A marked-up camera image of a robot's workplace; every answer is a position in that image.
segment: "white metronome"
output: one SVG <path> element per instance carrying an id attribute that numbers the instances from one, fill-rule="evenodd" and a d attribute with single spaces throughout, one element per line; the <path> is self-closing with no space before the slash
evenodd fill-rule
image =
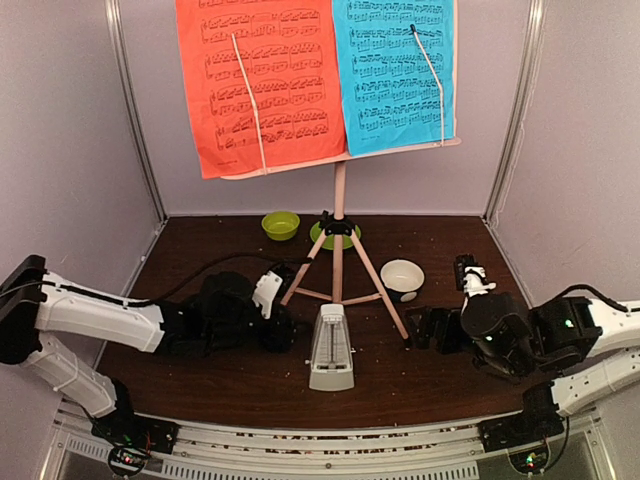
<path id="1" fill-rule="evenodd" d="M 320 307 L 313 333 L 309 388 L 337 392 L 354 387 L 351 342 L 344 307 Z"/>

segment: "paper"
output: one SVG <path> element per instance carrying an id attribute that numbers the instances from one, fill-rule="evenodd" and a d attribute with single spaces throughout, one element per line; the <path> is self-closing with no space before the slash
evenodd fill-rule
<path id="1" fill-rule="evenodd" d="M 330 0 L 176 0 L 191 128 L 204 178 L 343 153 Z"/>
<path id="2" fill-rule="evenodd" d="M 445 139 L 453 138 L 453 2 L 333 3 L 349 153 L 441 140 L 440 92 L 411 24 L 442 84 Z"/>

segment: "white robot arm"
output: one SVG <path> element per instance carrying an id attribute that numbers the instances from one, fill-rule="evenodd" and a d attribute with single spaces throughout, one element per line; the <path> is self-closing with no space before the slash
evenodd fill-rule
<path id="1" fill-rule="evenodd" d="M 129 439 L 136 446 L 157 437 L 155 449 L 170 452 L 176 424 L 135 415 L 122 383 L 94 371 L 49 332 L 71 332 L 142 352 L 204 356 L 259 331 L 267 349 L 286 350 L 293 324 L 276 303 L 282 282 L 269 271 L 254 287 L 239 274 L 223 272 L 207 277 L 189 302 L 140 301 L 76 285 L 48 272 L 45 259 L 32 255 L 0 285 L 0 363 L 20 365 L 80 404 L 94 423 L 94 434 L 118 444 Z M 220 313 L 229 311 L 235 316 Z M 224 334 L 216 329 L 221 323 Z M 277 338 L 272 338 L 274 328 Z"/>
<path id="2" fill-rule="evenodd" d="M 529 310 L 509 293 L 494 293 L 496 284 L 473 256 L 456 258 L 454 270 L 462 307 L 407 311 L 414 344 L 429 348 L 435 340 L 442 354 L 471 353 L 476 367 L 506 379 L 537 370 L 557 377 L 525 392 L 522 412 L 479 424 L 485 451 L 558 435 L 564 417 L 640 380 L 640 302 L 618 303 L 589 285 L 574 285 Z M 574 290 L 595 298 L 567 298 Z M 564 374 L 595 357 L 603 359 Z"/>

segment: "white wall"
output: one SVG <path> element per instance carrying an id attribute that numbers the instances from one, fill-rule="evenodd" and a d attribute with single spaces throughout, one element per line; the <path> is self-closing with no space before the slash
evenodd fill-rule
<path id="1" fill-rule="evenodd" d="M 242 182 L 201 179 L 185 103 L 174 4 L 121 0 L 144 133 L 169 213 L 331 208 L 331 166 Z M 463 145 L 351 162 L 349 211 L 484 211 L 513 104 L 529 1 L 459 0 L 459 11 L 457 116 Z"/>
<path id="2" fill-rule="evenodd" d="M 552 0 L 498 234 L 533 303 L 572 283 L 640 298 L 640 3 Z M 638 478 L 640 387 L 601 405 Z"/>
<path id="3" fill-rule="evenodd" d="M 0 278 L 29 253 L 120 293 L 155 228 L 101 0 L 0 2 Z M 83 357 L 98 343 L 78 342 Z M 59 403 L 0 366 L 2 478 L 39 472 Z"/>

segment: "black cable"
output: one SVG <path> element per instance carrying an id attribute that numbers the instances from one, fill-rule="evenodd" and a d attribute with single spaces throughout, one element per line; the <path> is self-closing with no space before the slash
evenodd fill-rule
<path id="1" fill-rule="evenodd" d="M 191 283 L 194 279 L 196 279 L 197 277 L 202 275 L 204 272 L 206 272 L 210 268 L 215 267 L 216 265 L 218 265 L 218 264 L 220 264 L 222 262 L 226 262 L 227 260 L 232 260 L 234 258 L 241 258 L 241 257 L 259 258 L 261 260 L 267 260 L 269 262 L 277 262 L 277 263 L 304 264 L 304 263 L 310 263 L 311 262 L 311 259 L 308 258 L 308 257 L 305 257 L 305 258 L 278 258 L 278 257 L 274 257 L 274 256 L 271 256 L 271 255 L 265 255 L 265 254 L 262 254 L 262 253 L 247 253 L 247 252 L 232 253 L 232 254 L 225 255 L 223 257 L 220 257 L 220 258 L 217 258 L 215 260 L 211 260 L 210 262 L 205 263 L 200 268 L 195 270 L 191 275 L 188 275 L 184 280 L 182 280 L 180 283 L 178 283 L 175 287 L 173 287 L 172 289 L 170 289 L 167 292 L 163 293 L 159 297 L 156 297 L 156 298 L 154 298 L 152 300 L 146 300 L 146 301 L 143 301 L 143 302 L 130 303 L 129 306 L 133 307 L 133 308 L 148 307 L 149 305 L 153 305 L 153 304 L 155 304 L 157 302 L 160 302 L 162 300 L 166 300 L 167 298 L 169 298 L 169 297 L 175 295 L 176 293 L 178 293 L 180 290 L 182 290 L 184 287 L 186 287 L 189 283 Z"/>
<path id="2" fill-rule="evenodd" d="M 531 348 L 531 344 L 529 343 L 528 338 L 520 338 L 518 340 L 518 346 L 522 349 L 522 351 L 532 360 L 535 360 L 538 363 L 547 363 L 548 359 L 541 357 L 540 355 L 536 355 Z"/>
<path id="3" fill-rule="evenodd" d="M 214 260 L 211 260 L 211 261 L 205 263 L 204 265 L 202 265 L 201 267 L 196 269 L 193 273 L 191 273 L 190 275 L 185 277 L 184 280 L 182 280 L 176 286 L 174 286 L 170 290 L 166 291 L 162 295 L 160 295 L 160 296 L 158 296 L 156 298 L 150 299 L 150 300 L 142 300 L 142 301 L 138 301 L 138 302 L 126 302 L 125 303 L 122 300 L 120 300 L 119 298 L 114 298 L 114 297 L 110 297 L 108 295 L 103 295 L 101 293 L 93 292 L 91 290 L 86 290 L 86 289 L 84 289 L 82 287 L 76 287 L 75 285 L 59 285 L 59 288 L 61 288 L 63 290 L 67 290 L 69 292 L 78 293 L 80 295 L 84 295 L 84 296 L 87 296 L 87 297 L 90 297 L 90 298 L 95 298 L 96 300 L 101 300 L 103 302 L 112 303 L 112 304 L 115 304 L 115 305 L 127 306 L 129 308 L 144 308 L 144 307 L 149 307 L 151 305 L 155 305 L 156 303 L 161 302 L 163 300 L 166 300 L 167 298 L 175 295 L 176 293 L 178 293 L 180 290 L 182 290 L 189 283 L 191 283 L 193 280 L 195 280 L 197 277 L 202 275 L 204 272 L 206 272 L 210 268 L 215 267 L 216 265 L 218 265 L 218 264 L 220 264 L 222 262 L 226 262 L 226 261 L 232 260 L 234 258 L 243 258 L 243 257 L 245 257 L 245 258 L 258 258 L 258 259 L 261 259 L 261 260 L 267 260 L 269 262 L 277 262 L 277 263 L 304 264 L 304 263 L 310 263 L 311 262 L 311 259 L 308 258 L 308 257 L 305 257 L 305 258 L 278 258 L 278 257 L 274 257 L 274 256 L 271 256 L 271 255 L 265 255 L 265 254 L 262 254 L 262 253 L 250 253 L 250 252 L 232 253 L 232 254 L 225 255 L 223 257 L 219 257 L 219 258 L 216 258 Z M 54 285 L 51 282 L 41 282 L 41 283 L 48 284 L 48 285 Z"/>
<path id="4" fill-rule="evenodd" d="M 560 292 L 558 295 L 553 297 L 551 300 L 547 301 L 544 305 L 546 305 L 547 303 L 552 302 L 554 300 L 558 300 L 558 299 L 564 297 L 567 293 L 573 292 L 574 290 L 586 290 L 588 292 L 591 292 L 599 300 L 601 300 L 603 303 L 605 303 L 609 307 L 613 308 L 614 310 L 618 310 L 619 312 L 627 313 L 629 311 L 631 311 L 631 312 L 640 311 L 640 308 L 635 308 L 633 310 L 629 310 L 627 307 L 625 307 L 621 303 L 616 302 L 615 300 L 613 300 L 612 298 L 607 297 L 605 294 L 603 294 L 602 292 L 600 292 L 596 288 L 592 287 L 591 285 L 587 285 L 585 283 L 578 283 L 576 285 L 571 285 L 570 287 L 565 288 L 562 292 Z"/>
<path id="5" fill-rule="evenodd" d="M 89 422 L 91 422 L 91 425 L 100 434 L 100 438 L 109 442 L 109 444 L 113 447 L 109 451 L 109 455 L 107 457 L 107 465 L 109 466 L 109 469 L 111 470 L 112 473 L 114 473 L 117 476 L 122 476 L 123 473 L 126 472 L 126 475 L 133 477 L 139 474 L 142 470 L 144 470 L 144 467 L 146 467 L 147 462 L 151 459 L 151 454 L 149 452 L 145 452 L 133 445 L 119 444 L 114 442 L 113 439 L 110 437 L 110 435 L 105 433 L 105 431 L 102 429 L 102 426 L 98 423 L 95 417 L 91 416 L 91 414 L 84 407 L 81 406 L 80 408 L 82 408 L 82 411 L 89 419 Z M 121 460 L 121 458 L 123 458 L 123 453 L 127 453 L 130 456 L 137 457 L 140 460 L 138 462 L 139 465 L 136 467 L 136 470 L 129 471 L 129 470 L 122 469 L 122 471 L 120 471 L 114 468 L 114 465 L 112 465 L 112 462 L 114 460 L 117 460 L 119 463 L 122 463 L 123 461 Z"/>
<path id="6" fill-rule="evenodd" d="M 567 425 L 565 427 L 566 430 L 564 434 L 564 442 L 562 442 L 562 448 L 560 448 L 560 451 L 558 452 L 558 455 L 556 455 L 556 458 L 553 459 L 553 462 L 544 467 L 544 473 L 547 473 L 549 470 L 556 466 L 556 464 L 560 461 L 560 458 L 562 458 L 562 454 L 567 449 L 567 444 L 569 443 L 569 427 L 569 417 L 567 417 Z"/>
<path id="7" fill-rule="evenodd" d="M 5 290 L 4 292 L 0 292 L 0 298 L 6 297 L 7 295 L 11 295 L 12 293 L 17 292 L 18 290 L 22 290 L 23 288 L 35 287 L 37 285 L 55 285 L 55 284 L 53 282 L 48 282 L 46 280 L 39 280 L 37 282 L 23 283 L 22 285 L 18 285 L 17 287 L 13 287 L 13 288 L 10 288 L 8 290 Z"/>

